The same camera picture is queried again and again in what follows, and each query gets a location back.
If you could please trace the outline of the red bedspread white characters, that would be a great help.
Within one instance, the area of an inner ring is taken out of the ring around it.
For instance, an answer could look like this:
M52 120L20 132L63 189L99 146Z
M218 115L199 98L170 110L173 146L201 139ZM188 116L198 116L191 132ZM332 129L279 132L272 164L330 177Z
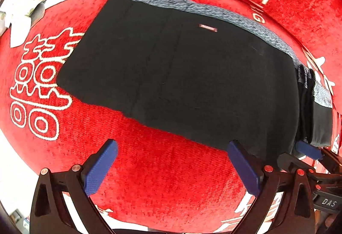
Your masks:
M57 75L108 0L65 0L43 14L24 43L1 34L1 130L38 171L68 168L108 138L118 143L95 204L120 221L174 232L214 232L239 222L247 192L224 150L145 126L122 112L78 100L57 85ZM341 144L341 85L335 89L313 55L275 20L257 18L244 0L208 4L242 15L277 34L315 72L332 98L331 148Z

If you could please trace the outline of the black pants grey waistband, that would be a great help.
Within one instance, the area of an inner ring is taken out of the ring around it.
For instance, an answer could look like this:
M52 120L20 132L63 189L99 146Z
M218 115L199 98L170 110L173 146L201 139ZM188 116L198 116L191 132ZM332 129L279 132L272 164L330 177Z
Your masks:
M330 93L277 34L191 0L108 0L57 75L87 104L262 159L328 146Z

